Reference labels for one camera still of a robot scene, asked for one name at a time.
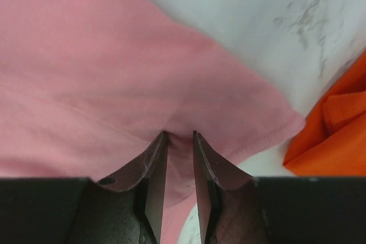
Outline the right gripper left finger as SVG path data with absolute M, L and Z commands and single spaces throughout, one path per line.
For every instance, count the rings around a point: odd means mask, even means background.
M 68 243 L 159 243 L 168 134 L 137 157 L 83 189 Z

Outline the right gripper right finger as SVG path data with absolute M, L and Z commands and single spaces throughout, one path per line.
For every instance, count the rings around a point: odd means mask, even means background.
M 202 243 L 268 243 L 251 175 L 193 132 L 193 166 Z

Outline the pink t shirt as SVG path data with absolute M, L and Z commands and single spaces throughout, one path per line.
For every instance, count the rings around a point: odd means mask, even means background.
M 1 176 L 98 180 L 166 131 L 162 243 L 178 241 L 195 202 L 194 131 L 238 164 L 304 123 L 150 0 L 1 0 Z

